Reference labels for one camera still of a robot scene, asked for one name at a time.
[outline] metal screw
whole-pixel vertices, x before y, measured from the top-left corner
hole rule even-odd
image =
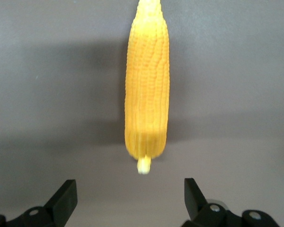
[[[214,212],[219,212],[219,211],[220,211],[220,207],[218,207],[218,206],[215,205],[215,204],[210,205],[210,209],[212,209],[212,211],[214,211]]]
[[[33,216],[33,215],[36,215],[39,211],[38,210],[32,210],[29,215],[30,216]]]
[[[253,219],[256,219],[256,220],[261,220],[261,215],[257,212],[250,212],[249,215],[253,218]]]

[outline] black robotic claw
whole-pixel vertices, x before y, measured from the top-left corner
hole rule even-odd
[[[33,207],[0,227],[64,227],[78,203],[75,180],[67,180],[43,207]]]
[[[191,220],[182,227],[279,227],[262,211],[246,210],[239,217],[219,204],[208,203],[193,178],[185,179],[185,205]]]
[[[67,180],[43,207],[33,207],[0,227],[64,227],[77,205],[75,180]],[[239,217],[223,206],[208,203],[193,178],[185,179],[185,205],[191,220],[182,227],[279,227],[266,213],[246,210]]]

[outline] corn on the cob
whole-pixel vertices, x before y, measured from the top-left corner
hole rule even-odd
[[[160,0],[139,0],[130,31],[125,79],[125,144],[140,174],[166,144],[169,35]]]

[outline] gray wall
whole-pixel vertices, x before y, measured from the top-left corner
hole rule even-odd
[[[184,178],[284,227],[284,0],[162,0],[170,35],[165,153],[124,146],[126,43],[138,0],[0,1],[0,213],[75,178],[67,226],[178,227]]]

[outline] corn cob tip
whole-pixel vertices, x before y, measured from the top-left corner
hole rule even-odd
[[[151,170],[151,158],[148,156],[139,158],[137,169],[139,174],[148,174]]]

